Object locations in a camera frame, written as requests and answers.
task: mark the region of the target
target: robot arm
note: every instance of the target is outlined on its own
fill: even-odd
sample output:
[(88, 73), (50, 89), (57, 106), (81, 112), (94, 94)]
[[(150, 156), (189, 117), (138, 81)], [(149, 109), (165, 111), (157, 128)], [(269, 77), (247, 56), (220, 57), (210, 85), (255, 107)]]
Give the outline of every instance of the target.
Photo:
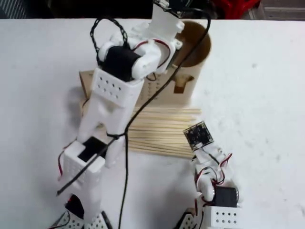
[[(127, 39), (122, 39), (120, 33), (96, 48), (100, 66), (93, 74), (88, 110), (81, 120), (77, 139), (62, 155), (63, 173), (59, 183), (63, 188), (58, 191), (65, 204), (71, 197), (78, 198), (82, 211), (77, 216), (84, 222), (94, 222), (102, 211), (102, 168), (111, 167), (123, 152), (125, 128), (144, 77), (166, 71), (176, 49), (182, 45), (175, 36), (183, 28), (178, 17), (164, 11), (162, 5), (154, 4), (152, 22), (128, 32), (130, 48), (126, 48)], [(93, 133), (99, 124), (103, 124), (103, 134), (98, 139)]]
[(191, 224), (196, 229), (240, 229), (242, 198), (240, 185), (228, 166), (232, 154), (226, 155), (214, 143), (204, 122), (188, 128), (184, 134), (195, 153), (192, 166), (198, 197), (194, 211), (186, 212), (176, 228), (188, 228)]

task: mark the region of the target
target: white surface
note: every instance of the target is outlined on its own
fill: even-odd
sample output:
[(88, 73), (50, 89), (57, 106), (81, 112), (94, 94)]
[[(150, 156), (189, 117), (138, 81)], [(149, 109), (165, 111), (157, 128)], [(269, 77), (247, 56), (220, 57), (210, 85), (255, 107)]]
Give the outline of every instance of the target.
[[(96, 66), (93, 22), (0, 21), (2, 228), (45, 228), (63, 212), (55, 197), (56, 158), (77, 135), (83, 96), (78, 71)], [(98, 44), (116, 29), (102, 21)], [(230, 163), (245, 193), (247, 228), (301, 228), (305, 23), (213, 21), (210, 36), (196, 103), (215, 141), (234, 153)], [(104, 173), (104, 210), (117, 228), (123, 158)], [(194, 194), (187, 160), (130, 153), (122, 228), (172, 228), (193, 206)]]

